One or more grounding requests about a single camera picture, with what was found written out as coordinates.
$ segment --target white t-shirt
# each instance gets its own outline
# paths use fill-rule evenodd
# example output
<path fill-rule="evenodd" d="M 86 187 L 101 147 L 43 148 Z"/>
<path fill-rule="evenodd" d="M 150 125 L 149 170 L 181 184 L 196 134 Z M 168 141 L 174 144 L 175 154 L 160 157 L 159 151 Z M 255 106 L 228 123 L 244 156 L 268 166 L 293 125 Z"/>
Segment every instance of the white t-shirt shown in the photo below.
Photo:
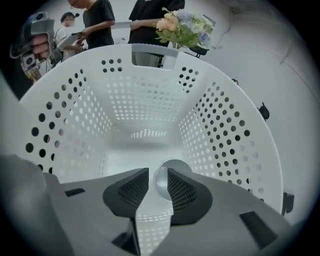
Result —
<path fill-rule="evenodd" d="M 57 45 L 61 43 L 67 36 L 71 35 L 73 33 L 73 28 L 72 27 L 66 27 L 66 26 L 61 26 L 55 35 L 55 40 Z M 75 55 L 74 50 L 64 50 L 63 51 L 63 59 L 62 61 L 64 62 L 65 60 L 69 59 L 73 55 Z"/>

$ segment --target white perforated basket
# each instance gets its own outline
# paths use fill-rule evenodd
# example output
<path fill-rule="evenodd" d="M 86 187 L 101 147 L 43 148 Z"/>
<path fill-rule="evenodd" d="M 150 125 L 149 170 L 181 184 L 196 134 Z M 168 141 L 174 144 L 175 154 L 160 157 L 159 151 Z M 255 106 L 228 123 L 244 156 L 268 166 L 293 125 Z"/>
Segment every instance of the white perforated basket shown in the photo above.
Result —
<path fill-rule="evenodd" d="M 61 183 L 144 167 L 152 180 L 164 161 L 180 159 L 193 172 L 241 186 L 280 212 L 278 152 L 247 95 L 198 58 L 141 47 L 89 50 L 41 78 L 21 100 L 31 126 L 26 143 L 17 145 L 20 155 Z M 134 66 L 132 49 L 176 54 L 174 67 Z M 142 254 L 165 237 L 173 214 L 172 204 L 153 182 L 149 186 L 136 220 Z"/>

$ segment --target person's hand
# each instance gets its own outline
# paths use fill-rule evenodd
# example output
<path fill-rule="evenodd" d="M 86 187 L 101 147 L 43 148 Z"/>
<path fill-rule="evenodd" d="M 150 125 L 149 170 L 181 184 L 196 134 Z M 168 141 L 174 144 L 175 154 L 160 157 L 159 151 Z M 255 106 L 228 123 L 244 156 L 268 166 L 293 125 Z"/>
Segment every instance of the person's hand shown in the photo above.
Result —
<path fill-rule="evenodd" d="M 79 35 L 77 45 L 81 45 L 84 40 L 88 38 L 88 36 L 92 33 L 91 29 L 87 27 L 84 31 Z"/>
<path fill-rule="evenodd" d="M 38 35 L 32 39 L 32 52 L 33 54 L 39 54 L 42 58 L 49 57 L 49 43 L 48 36 L 46 34 Z"/>
<path fill-rule="evenodd" d="M 130 24 L 131 31 L 140 29 L 141 27 L 142 27 L 141 20 L 135 20 L 135 21 L 131 22 L 131 24 Z"/>

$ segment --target flower bouquet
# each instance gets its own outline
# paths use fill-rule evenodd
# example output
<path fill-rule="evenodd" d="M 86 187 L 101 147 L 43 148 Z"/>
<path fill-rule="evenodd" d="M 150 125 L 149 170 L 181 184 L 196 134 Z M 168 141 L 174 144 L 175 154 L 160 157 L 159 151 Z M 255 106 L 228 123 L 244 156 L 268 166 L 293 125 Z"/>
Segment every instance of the flower bouquet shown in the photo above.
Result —
<path fill-rule="evenodd" d="M 157 39 L 161 43 L 172 42 L 176 49 L 181 47 L 192 48 L 197 44 L 209 47 L 211 45 L 211 34 L 214 30 L 213 24 L 204 16 L 191 13 L 184 9 L 168 11 L 156 24 Z"/>

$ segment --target white plastic surface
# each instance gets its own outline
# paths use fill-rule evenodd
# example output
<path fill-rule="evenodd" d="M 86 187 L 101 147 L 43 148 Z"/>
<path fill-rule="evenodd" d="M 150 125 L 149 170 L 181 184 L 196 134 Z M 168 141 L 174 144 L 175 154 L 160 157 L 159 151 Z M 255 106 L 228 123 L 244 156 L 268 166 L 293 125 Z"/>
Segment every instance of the white plastic surface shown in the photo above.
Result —
<path fill-rule="evenodd" d="M 280 212 L 278 152 L 247 95 L 214 66 L 183 52 L 169 70 L 134 66 L 131 49 L 120 44 L 78 54 L 29 90 L 21 104 L 39 133 L 25 131 L 33 145 L 28 159 L 62 183 L 149 167 L 149 191 L 136 220 L 143 255 L 169 231 L 172 203 L 158 195 L 152 179 L 170 159 L 239 185 Z"/>

